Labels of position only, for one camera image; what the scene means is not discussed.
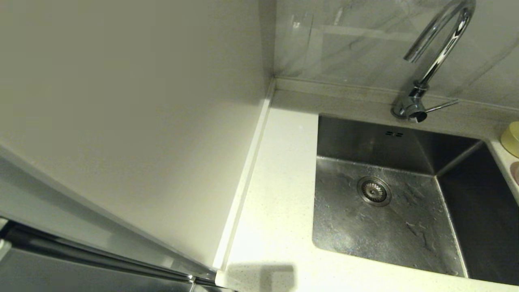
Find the drain strainer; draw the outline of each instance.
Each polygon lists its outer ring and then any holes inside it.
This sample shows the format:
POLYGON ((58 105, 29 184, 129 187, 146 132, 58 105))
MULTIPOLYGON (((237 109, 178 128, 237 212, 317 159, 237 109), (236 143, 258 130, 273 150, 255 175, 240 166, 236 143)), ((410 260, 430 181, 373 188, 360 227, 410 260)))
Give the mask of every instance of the drain strainer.
POLYGON ((368 204, 386 206, 391 201, 389 186, 376 177, 363 177, 357 183, 360 197, 368 204))

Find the metal handle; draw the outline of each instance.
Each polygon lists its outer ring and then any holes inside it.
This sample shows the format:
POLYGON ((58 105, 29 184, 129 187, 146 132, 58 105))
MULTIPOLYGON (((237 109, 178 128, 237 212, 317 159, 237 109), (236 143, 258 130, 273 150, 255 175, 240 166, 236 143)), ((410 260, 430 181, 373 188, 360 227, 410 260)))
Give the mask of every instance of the metal handle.
POLYGON ((449 101, 449 102, 439 104, 439 105, 437 105, 437 106, 435 106, 435 107, 432 107, 432 108, 430 108, 430 109, 426 109, 425 112, 426 112, 426 113, 430 113, 430 112, 433 112, 433 111, 435 111, 435 110, 439 110, 439 109, 442 109, 442 108, 449 107, 449 106, 451 106, 451 105, 453 105, 453 104, 456 104, 456 103, 458 103, 458 102, 459 102, 459 99, 451 100, 451 101, 449 101))

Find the backsplash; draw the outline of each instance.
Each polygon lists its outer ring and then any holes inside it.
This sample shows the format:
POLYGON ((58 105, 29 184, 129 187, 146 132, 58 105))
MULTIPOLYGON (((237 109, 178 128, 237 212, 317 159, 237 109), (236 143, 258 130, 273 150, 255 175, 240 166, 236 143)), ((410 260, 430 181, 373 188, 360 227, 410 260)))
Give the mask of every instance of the backsplash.
MULTIPOLYGON (((438 53, 454 21, 418 62, 403 56, 448 2, 278 0, 276 75, 407 91, 438 53)), ((429 93, 519 109, 517 11, 518 0, 479 0, 429 93)))

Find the faucet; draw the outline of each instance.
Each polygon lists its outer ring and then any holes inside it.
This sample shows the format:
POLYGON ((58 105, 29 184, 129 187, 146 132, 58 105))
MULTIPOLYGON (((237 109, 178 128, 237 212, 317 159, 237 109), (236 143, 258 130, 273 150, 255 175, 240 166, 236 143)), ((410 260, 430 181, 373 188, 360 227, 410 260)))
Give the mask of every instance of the faucet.
POLYGON ((431 22, 427 25, 424 31, 416 39, 415 43, 409 49, 404 57, 404 60, 409 62, 416 62, 432 40, 438 35, 439 31, 452 19, 455 15, 459 15, 458 21, 454 26, 450 37, 447 38, 443 48, 439 52, 436 59, 429 66, 429 69, 421 79, 413 82, 413 89, 407 96, 399 97, 396 104, 393 106, 391 113, 397 118, 404 118, 408 121, 420 123, 427 118, 427 113, 448 107, 459 102, 459 99, 449 101, 444 104, 437 105, 430 109, 425 109, 422 103, 422 97, 429 89, 429 81, 438 71, 438 68, 445 61, 450 51, 458 43, 463 32, 469 25, 472 15, 476 9, 476 0, 452 0, 443 9, 434 16, 431 22))

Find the sink basin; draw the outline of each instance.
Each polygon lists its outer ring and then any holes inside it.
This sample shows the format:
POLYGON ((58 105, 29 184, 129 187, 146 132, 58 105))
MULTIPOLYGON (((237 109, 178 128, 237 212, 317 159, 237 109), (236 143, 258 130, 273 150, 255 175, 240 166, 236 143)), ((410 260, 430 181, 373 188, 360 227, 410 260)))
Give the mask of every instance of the sink basin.
POLYGON ((519 285, 519 207, 481 140, 320 116, 312 239, 519 285))

